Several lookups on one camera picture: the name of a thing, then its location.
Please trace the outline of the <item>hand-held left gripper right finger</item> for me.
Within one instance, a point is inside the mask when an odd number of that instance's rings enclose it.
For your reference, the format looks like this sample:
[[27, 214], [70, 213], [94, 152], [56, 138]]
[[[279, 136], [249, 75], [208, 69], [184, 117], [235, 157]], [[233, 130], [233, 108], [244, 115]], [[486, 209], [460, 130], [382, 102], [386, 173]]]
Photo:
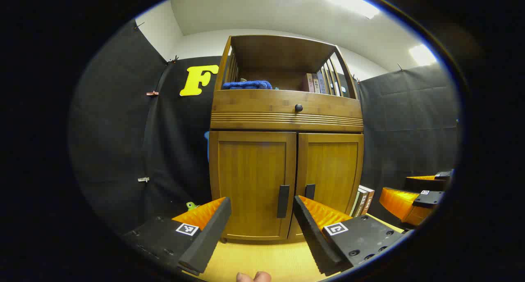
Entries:
[[294, 213], [321, 274], [331, 276], [378, 259], [411, 235], [370, 217], [349, 215], [294, 197]]

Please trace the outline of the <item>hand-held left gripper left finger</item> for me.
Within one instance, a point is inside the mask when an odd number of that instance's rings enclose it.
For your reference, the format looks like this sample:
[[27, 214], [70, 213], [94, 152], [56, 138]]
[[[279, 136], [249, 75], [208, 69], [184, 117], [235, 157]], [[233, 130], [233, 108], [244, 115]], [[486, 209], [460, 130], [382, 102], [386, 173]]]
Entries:
[[222, 197], [176, 217], [157, 216], [123, 235], [123, 240], [164, 271], [204, 273], [231, 216]]

